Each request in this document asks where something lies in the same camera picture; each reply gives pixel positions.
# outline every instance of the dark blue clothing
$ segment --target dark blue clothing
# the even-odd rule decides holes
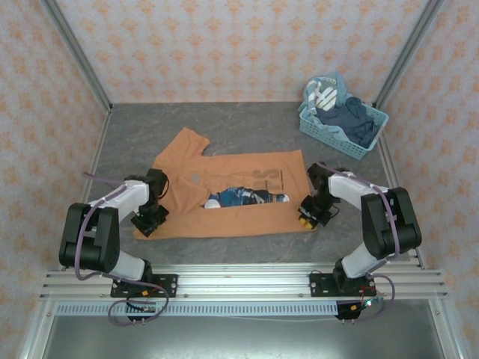
[[[357,97],[350,97],[344,106],[324,111],[316,108],[317,118],[324,125],[339,126],[351,142],[368,148],[381,126],[374,124],[374,118],[366,114],[366,108]]]

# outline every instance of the blue laundry basket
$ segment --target blue laundry basket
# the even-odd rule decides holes
[[[376,146],[378,138],[384,130],[386,123],[389,121],[389,116],[384,112],[376,110],[375,108],[365,105],[364,103],[362,105],[366,108],[366,113],[374,118],[374,123],[378,126],[381,126],[376,137],[374,137],[371,145],[368,148],[361,147],[349,140],[338,140],[335,137],[335,132],[330,132],[327,129],[320,129],[318,125],[314,123],[312,118],[314,117],[317,119],[317,117],[315,117],[314,114],[308,110],[307,106],[305,106],[299,113],[299,130],[304,132],[306,135],[310,135],[312,138],[316,138],[318,141],[334,147],[336,150],[346,153],[354,159],[362,159],[366,153],[371,151],[374,146]]]

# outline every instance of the gray floor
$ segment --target gray floor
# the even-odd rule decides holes
[[[302,149],[305,168],[317,160],[346,167],[378,185],[387,185],[378,150],[361,161],[299,131],[297,102],[218,102],[115,105],[97,175],[123,179],[145,174],[153,160],[185,126],[210,139],[205,156]],[[94,183],[90,199],[109,191]],[[124,251],[153,264],[334,262],[361,242],[360,212],[340,203],[341,213],[311,233],[217,239],[138,241],[125,219]]]
[[[55,318],[44,358],[440,359],[443,354],[427,301],[397,301],[384,316],[355,325],[337,319],[166,316],[121,328],[105,317],[63,316]]]

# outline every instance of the black bracket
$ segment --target black bracket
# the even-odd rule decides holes
[[[149,283],[157,284],[164,288],[170,298],[176,298],[178,288],[178,274],[152,274]],[[113,280],[112,298],[164,298],[165,293],[155,290],[151,286],[125,283]]]
[[[370,289],[371,287],[375,288],[376,284],[372,279],[366,277],[347,278],[340,288],[332,273],[311,273],[309,275],[311,297],[374,297],[376,290]]]

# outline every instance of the wall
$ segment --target wall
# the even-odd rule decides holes
[[[110,100],[297,101],[338,69],[373,101],[426,0],[60,0]]]
[[[388,144],[418,213],[427,262],[447,271],[463,334],[476,354],[478,44],[478,7],[468,0],[446,1],[386,106]]]
[[[38,0],[0,2],[0,358],[18,358],[104,111]]]

